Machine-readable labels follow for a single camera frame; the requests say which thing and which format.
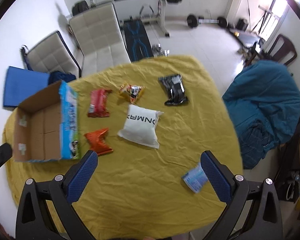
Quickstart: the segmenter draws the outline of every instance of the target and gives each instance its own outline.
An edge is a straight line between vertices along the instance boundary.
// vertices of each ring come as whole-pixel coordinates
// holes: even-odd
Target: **blue packet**
[[[208,181],[200,163],[183,175],[182,179],[194,193],[200,192],[203,185]]]

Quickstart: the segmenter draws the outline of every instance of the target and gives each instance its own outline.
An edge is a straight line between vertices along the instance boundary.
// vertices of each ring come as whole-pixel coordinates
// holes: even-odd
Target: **white package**
[[[118,135],[126,140],[158,149],[155,128],[161,114],[163,112],[129,105],[127,120]]]

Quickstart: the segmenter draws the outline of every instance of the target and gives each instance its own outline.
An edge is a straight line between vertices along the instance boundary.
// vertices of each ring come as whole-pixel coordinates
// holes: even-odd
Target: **bed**
[[[180,73],[187,105],[165,106],[167,95],[158,77]],[[164,112],[156,134],[159,149],[126,141],[117,136],[125,122],[129,102],[120,98],[124,82],[146,86],[137,105]],[[106,143],[113,153],[99,157],[99,165],[80,200],[73,204],[96,239],[115,237],[159,239],[185,233],[215,221],[225,205],[208,182],[193,193],[181,176],[194,168],[205,150],[242,174],[242,160],[233,124],[208,72],[193,57],[171,56],[144,59],[119,65],[69,83],[78,92],[80,152],[89,149],[84,134],[109,128]],[[110,117],[89,118],[90,91],[109,87],[107,107]],[[15,112],[9,117],[3,141],[12,143]],[[13,198],[18,203],[29,177],[36,181],[64,174],[74,161],[21,163],[7,162],[7,176]],[[53,206],[48,204],[59,231]]]

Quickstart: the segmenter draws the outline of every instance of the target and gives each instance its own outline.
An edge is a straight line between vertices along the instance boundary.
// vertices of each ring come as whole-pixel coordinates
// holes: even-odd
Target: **box flap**
[[[33,114],[46,108],[47,106],[51,106],[60,102],[59,87],[61,82],[62,80],[59,80],[38,91],[20,103],[18,107],[30,114]]]

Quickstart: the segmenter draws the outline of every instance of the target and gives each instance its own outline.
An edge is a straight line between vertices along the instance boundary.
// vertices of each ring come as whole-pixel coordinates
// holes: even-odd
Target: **barbell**
[[[190,14],[187,17],[187,23],[190,28],[198,27],[199,24],[203,24],[203,23],[216,23],[221,28],[227,28],[227,26],[228,26],[228,21],[224,17],[220,16],[216,20],[210,20],[210,19],[204,19],[204,17],[196,16],[194,14]]]

